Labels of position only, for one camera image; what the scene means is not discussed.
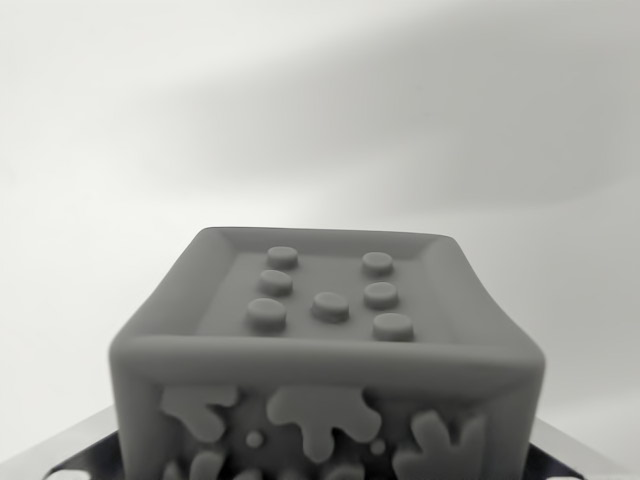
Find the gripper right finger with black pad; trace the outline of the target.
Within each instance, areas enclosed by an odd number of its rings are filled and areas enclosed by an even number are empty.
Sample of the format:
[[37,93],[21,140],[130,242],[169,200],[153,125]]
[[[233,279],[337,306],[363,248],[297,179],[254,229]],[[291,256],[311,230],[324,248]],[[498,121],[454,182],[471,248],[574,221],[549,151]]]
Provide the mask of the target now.
[[536,418],[523,479],[638,479],[573,437]]

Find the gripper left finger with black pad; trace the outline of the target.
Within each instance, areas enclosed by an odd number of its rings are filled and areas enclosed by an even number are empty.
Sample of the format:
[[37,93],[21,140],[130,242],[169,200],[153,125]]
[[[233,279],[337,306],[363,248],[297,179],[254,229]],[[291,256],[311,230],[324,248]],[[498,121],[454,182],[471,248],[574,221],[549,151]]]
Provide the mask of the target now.
[[123,479],[114,407],[1,463],[2,479]]

